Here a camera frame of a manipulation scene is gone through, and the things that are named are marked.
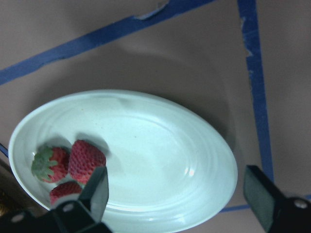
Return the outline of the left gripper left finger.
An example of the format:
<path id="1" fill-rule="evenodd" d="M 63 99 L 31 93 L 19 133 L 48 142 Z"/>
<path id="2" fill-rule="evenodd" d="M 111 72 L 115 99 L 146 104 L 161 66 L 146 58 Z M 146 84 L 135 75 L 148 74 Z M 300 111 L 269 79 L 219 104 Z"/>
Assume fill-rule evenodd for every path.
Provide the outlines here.
<path id="1" fill-rule="evenodd" d="M 95 168 L 78 200 L 96 222 L 102 220 L 108 203 L 108 174 L 105 166 Z"/>

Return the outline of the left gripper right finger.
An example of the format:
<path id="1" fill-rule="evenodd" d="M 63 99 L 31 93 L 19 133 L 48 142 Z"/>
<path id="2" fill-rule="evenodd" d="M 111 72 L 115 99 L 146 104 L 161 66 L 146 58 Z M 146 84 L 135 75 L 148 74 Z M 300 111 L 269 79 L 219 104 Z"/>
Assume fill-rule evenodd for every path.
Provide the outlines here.
<path id="1" fill-rule="evenodd" d="M 243 195 L 263 229 L 269 231 L 285 195 L 255 165 L 245 167 Z"/>

